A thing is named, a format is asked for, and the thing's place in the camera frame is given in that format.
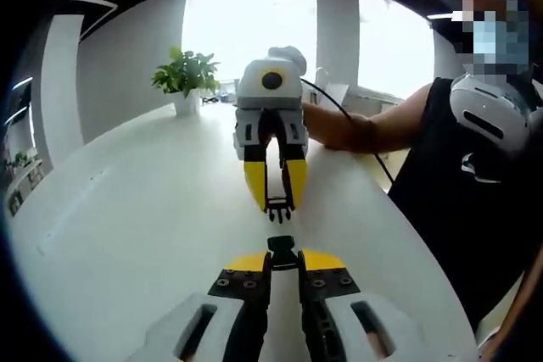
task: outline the white table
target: white table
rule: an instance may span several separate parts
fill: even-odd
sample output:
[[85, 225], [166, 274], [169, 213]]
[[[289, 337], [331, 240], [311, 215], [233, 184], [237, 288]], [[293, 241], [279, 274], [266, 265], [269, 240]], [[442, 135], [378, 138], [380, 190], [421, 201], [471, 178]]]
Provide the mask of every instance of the white table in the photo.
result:
[[[351, 156], [312, 142], [302, 206], [291, 221], [272, 224], [245, 184], [234, 122], [226, 105], [182, 120], [168, 105], [131, 120], [74, 153], [14, 217], [10, 238], [24, 282], [77, 360], [123, 360], [160, 316], [191, 292], [207, 292], [232, 258], [283, 234], [299, 248], [338, 255], [362, 290], [418, 320], [437, 351], [475, 357], [441, 268]], [[268, 162], [278, 175], [277, 150]], [[309, 360], [296, 276], [272, 277], [260, 360]]]

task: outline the white column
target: white column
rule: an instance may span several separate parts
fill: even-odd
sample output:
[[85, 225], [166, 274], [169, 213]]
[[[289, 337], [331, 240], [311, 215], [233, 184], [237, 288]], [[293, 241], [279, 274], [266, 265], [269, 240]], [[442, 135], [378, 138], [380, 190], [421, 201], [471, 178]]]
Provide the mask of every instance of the white column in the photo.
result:
[[434, 77], [454, 79], [465, 72], [452, 44], [434, 31]]
[[360, 50], [358, 0], [316, 0], [316, 66], [329, 82], [357, 85]]
[[76, 93], [77, 49], [83, 17], [54, 16], [43, 52], [41, 116], [53, 167], [83, 146]]

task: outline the bright window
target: bright window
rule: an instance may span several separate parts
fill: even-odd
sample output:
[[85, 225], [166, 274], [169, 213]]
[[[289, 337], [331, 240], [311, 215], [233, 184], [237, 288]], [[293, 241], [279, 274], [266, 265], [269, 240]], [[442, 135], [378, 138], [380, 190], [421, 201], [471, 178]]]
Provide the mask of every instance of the bright window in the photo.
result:
[[218, 80], [240, 78], [246, 65], [270, 47], [297, 47], [316, 65], [316, 0], [187, 0], [182, 49], [214, 53]]
[[359, 0], [358, 85], [410, 97], [434, 79], [434, 33], [428, 22], [392, 0]]

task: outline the white wall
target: white wall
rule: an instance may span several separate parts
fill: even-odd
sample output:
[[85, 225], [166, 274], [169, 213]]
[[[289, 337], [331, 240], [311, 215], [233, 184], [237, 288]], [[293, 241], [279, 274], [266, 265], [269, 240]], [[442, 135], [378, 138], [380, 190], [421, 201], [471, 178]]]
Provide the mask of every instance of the white wall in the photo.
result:
[[434, 77], [454, 79], [465, 72], [452, 44], [434, 31]]
[[84, 143], [170, 101], [151, 87], [169, 48], [181, 46], [186, 0], [147, 0], [79, 47], [77, 102]]
[[82, 15], [54, 16], [43, 51], [40, 108], [53, 167], [83, 146], [76, 95], [82, 22]]
[[9, 159], [15, 160], [18, 152], [26, 153], [32, 146], [31, 114], [27, 110], [25, 117], [9, 126], [7, 131]]
[[[168, 99], [151, 87], [168, 48], [180, 46], [186, 0], [148, 0], [111, 20], [80, 44], [77, 102], [84, 143]], [[328, 81], [357, 85], [358, 0], [317, 0], [316, 66]], [[463, 67], [453, 46], [435, 33], [435, 75], [454, 78]]]
[[358, 0], [316, 0], [316, 66], [328, 81], [356, 85], [360, 18]]

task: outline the black screw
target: black screw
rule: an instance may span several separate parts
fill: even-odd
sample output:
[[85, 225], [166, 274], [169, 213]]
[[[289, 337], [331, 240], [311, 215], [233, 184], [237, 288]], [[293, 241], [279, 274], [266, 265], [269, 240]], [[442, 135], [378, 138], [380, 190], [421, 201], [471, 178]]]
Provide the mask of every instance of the black screw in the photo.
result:
[[326, 286], [326, 283], [324, 282], [324, 280], [314, 280], [311, 282], [311, 285], [316, 288], [321, 288]]

